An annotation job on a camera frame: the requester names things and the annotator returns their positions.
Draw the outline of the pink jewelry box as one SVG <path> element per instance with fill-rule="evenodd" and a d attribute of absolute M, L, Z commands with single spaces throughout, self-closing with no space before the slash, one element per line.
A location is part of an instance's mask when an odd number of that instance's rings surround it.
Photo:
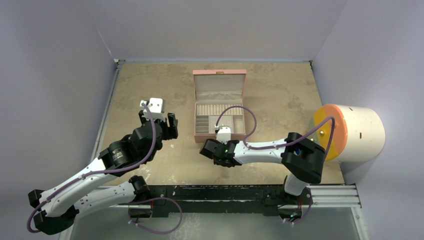
<path fill-rule="evenodd" d="M 193 70 L 194 81 L 194 141 L 214 139 L 216 122 L 229 127 L 232 140 L 246 135 L 242 108 L 247 76 L 245 69 Z"/>

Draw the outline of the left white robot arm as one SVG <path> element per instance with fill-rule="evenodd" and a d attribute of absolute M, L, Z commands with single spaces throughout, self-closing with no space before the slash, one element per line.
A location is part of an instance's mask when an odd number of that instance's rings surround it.
<path fill-rule="evenodd" d="M 85 168 L 61 184 L 28 193 L 33 207 L 26 227 L 30 233 L 55 235 L 70 228 L 77 219 L 114 205 L 152 204 L 166 201 L 155 197 L 142 176 L 108 189 L 97 190 L 105 183 L 121 177 L 153 160 L 162 142 L 178 138 L 178 120 L 174 113 L 144 109 L 139 112 L 141 125 L 131 134 L 112 142 Z"/>

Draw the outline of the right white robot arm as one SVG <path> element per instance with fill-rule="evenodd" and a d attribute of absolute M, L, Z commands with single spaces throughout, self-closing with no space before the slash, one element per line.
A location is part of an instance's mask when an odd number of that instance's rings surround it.
<path fill-rule="evenodd" d="M 272 163 L 285 166 L 290 174 L 285 179 L 280 196 L 288 204 L 300 198 L 308 184 L 322 181 L 326 150 L 297 132 L 286 138 L 268 142 L 246 142 L 207 139 L 199 153 L 218 166 L 232 168 L 253 163 Z"/>

